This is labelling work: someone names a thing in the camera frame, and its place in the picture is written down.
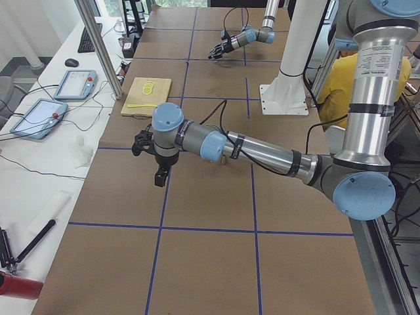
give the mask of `red object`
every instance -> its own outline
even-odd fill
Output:
[[[0,295],[6,297],[35,300],[38,298],[43,285],[39,281],[12,276],[0,271]]]

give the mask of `white desk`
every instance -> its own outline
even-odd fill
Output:
[[[103,38],[112,64],[117,69],[121,62],[118,55],[122,56],[122,53],[117,41],[120,35],[112,30],[116,19],[99,18],[98,22],[103,23],[102,34],[110,30]],[[66,70],[70,69],[65,67],[64,61],[67,58],[74,58],[79,61],[79,67],[76,69],[96,70],[98,81],[93,94],[99,90],[101,82],[106,81],[106,76],[96,53],[77,53],[82,30],[83,24],[80,22],[39,77],[40,84],[59,84]],[[54,89],[49,89],[48,91],[53,95]],[[31,93],[19,105],[16,113],[25,113],[38,98],[49,97],[42,90]],[[114,97],[110,86],[107,84],[95,99],[103,105],[103,109],[98,121],[88,131],[82,132],[72,123],[63,121],[51,134],[41,141],[26,140],[24,138],[1,141],[1,154],[8,159],[25,165],[29,169],[44,173],[85,177],[89,167],[75,168],[74,165],[75,140],[77,135],[83,136],[85,145],[92,147],[95,154],[99,138],[104,131],[114,105]],[[82,129],[90,126],[101,110],[101,106],[93,100],[88,101],[79,108],[76,107],[80,106],[81,102],[69,102],[68,104],[70,109],[73,110],[68,112],[64,119],[73,121]],[[0,132],[0,139],[13,138],[11,135],[4,134],[9,132],[18,119],[18,117],[9,119]],[[53,226],[24,261],[18,265],[18,276],[43,282],[51,267],[83,181],[38,175],[1,158],[0,174],[0,226],[7,231],[10,246],[15,257],[33,239],[33,235],[28,232],[27,226],[43,210],[54,193],[62,190],[69,193],[72,197],[56,218],[56,225]],[[2,314],[30,314],[35,302],[36,300],[28,301],[0,296],[0,310]]]

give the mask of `white tissue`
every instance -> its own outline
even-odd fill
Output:
[[[78,135],[75,144],[70,148],[72,161],[75,169],[79,167],[88,167],[91,164],[93,148],[85,145],[85,138]]]

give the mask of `computer mouse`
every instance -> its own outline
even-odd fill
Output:
[[[69,58],[64,63],[67,67],[77,67],[79,65],[79,62],[76,59]]]

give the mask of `white pillar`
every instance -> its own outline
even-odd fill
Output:
[[[25,33],[22,31],[21,25],[17,19],[13,18],[7,1],[0,1],[0,23],[9,34],[9,38],[4,42],[4,45],[15,44],[22,55],[30,63],[33,71],[42,70],[45,65],[40,61],[37,54],[28,43]]]
[[[305,103],[305,69],[327,0],[297,0],[278,76],[261,85],[264,115],[308,115]]]

